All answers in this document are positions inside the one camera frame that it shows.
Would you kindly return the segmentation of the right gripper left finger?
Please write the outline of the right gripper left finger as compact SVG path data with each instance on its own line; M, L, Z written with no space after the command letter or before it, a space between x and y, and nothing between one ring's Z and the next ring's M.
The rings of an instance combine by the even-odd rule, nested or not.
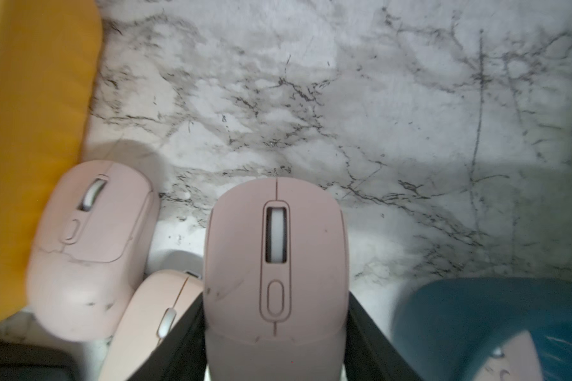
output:
M203 381L207 367L203 295L129 380Z

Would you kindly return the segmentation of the pink mouse with scroll wheel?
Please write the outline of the pink mouse with scroll wheel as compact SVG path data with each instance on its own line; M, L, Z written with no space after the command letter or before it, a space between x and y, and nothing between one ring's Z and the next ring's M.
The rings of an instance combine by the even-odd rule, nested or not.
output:
M339 379L348 249L340 206L314 184L255 179L222 195L204 248L211 379Z

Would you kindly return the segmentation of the teal storage box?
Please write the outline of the teal storage box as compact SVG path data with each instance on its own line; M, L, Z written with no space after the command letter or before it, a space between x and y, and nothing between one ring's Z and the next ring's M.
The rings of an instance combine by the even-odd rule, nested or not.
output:
M572 282L442 279L398 308L392 343L424 380L472 380L497 349L528 332L541 377L572 380Z

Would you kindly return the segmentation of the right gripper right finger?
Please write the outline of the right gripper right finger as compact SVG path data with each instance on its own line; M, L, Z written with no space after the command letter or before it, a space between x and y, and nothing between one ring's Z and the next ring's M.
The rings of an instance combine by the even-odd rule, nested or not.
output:
M345 371L348 380L422 381L392 346L364 307L349 294Z

